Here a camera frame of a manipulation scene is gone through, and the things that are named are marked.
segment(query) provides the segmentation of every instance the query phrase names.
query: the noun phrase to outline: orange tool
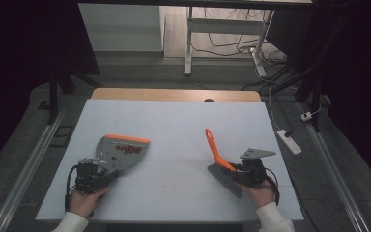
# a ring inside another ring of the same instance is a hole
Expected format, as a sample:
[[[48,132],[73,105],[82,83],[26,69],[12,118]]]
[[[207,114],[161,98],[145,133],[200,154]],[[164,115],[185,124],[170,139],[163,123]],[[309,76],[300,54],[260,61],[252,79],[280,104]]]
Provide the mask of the orange tool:
[[[222,156],[219,155],[218,149],[216,148],[215,145],[214,137],[210,129],[206,129],[206,136],[207,140],[209,141],[210,148],[213,152],[215,162],[222,167],[228,168],[232,171],[237,171],[227,160],[225,160]]]

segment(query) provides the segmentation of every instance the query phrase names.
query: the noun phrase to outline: white power strip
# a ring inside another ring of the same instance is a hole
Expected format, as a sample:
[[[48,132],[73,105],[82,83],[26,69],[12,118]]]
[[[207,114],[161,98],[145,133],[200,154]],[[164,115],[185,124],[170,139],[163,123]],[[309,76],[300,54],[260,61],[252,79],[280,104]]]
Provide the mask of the white power strip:
[[[288,147],[293,155],[301,153],[302,150],[297,145],[297,143],[290,136],[285,137],[285,133],[285,130],[279,130],[276,132],[276,134],[278,134],[279,138],[282,140],[282,142],[285,143],[285,145]]]

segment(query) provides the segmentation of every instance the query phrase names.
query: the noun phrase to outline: hand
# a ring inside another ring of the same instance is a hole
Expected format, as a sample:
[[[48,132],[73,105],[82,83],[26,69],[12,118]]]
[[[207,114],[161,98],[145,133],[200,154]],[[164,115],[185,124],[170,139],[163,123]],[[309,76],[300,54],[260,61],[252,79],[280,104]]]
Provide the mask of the hand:
[[[255,188],[248,187],[239,183],[236,184],[248,193],[257,208],[261,208],[275,201],[275,194],[273,192],[272,186],[267,180],[265,180],[261,185]]]
[[[87,219],[107,192],[108,188],[102,188],[89,195],[75,189],[71,192],[69,211]]]

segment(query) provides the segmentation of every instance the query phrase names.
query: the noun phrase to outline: orange dustpan handle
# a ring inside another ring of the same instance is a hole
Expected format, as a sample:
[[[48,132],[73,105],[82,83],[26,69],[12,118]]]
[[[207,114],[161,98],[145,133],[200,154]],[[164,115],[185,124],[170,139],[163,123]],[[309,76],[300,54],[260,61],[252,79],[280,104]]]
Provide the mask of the orange dustpan handle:
[[[218,149],[216,149],[214,137],[212,133],[210,132],[210,129],[206,129],[206,136],[207,136],[207,140],[209,141],[210,148],[213,152],[215,162],[218,163],[222,167],[231,169],[232,171],[236,171],[236,169],[230,163],[228,163],[227,160],[225,160],[223,157],[219,155]]]

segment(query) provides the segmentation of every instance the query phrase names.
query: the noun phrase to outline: white sleeve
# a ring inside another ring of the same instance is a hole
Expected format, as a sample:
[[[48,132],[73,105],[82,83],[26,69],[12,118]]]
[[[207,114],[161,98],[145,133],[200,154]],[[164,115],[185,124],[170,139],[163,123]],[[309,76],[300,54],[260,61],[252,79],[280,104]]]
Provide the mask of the white sleeve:
[[[66,212],[65,217],[58,227],[52,232],[83,232],[89,221],[71,212]]]
[[[294,224],[281,215],[275,202],[259,208],[257,215],[261,221],[260,232],[295,231]]]

